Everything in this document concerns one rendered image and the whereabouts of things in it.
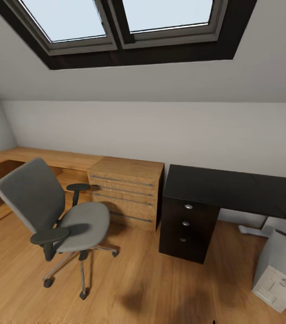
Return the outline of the swivel chair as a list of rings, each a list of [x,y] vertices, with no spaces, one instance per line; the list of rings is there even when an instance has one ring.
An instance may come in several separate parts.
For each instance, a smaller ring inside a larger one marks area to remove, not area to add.
[[[101,202],[77,204],[80,191],[90,188],[90,184],[67,185],[66,189],[74,191],[74,195],[73,207],[65,211],[64,189],[42,158],[35,158],[0,179],[0,198],[35,233],[31,242],[44,248],[46,261],[51,261],[57,252],[70,252],[43,278],[45,288],[52,283],[52,279],[47,278],[80,252],[83,287],[79,296],[82,300],[88,295],[83,264],[87,249],[113,252],[114,257],[119,254],[116,249],[97,247],[110,225],[107,205]]]

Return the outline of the desktop computer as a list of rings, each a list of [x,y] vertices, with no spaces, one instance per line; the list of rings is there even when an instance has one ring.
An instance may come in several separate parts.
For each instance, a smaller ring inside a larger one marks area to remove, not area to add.
[[[286,309],[286,233],[274,229],[256,267],[251,292],[281,313]]]

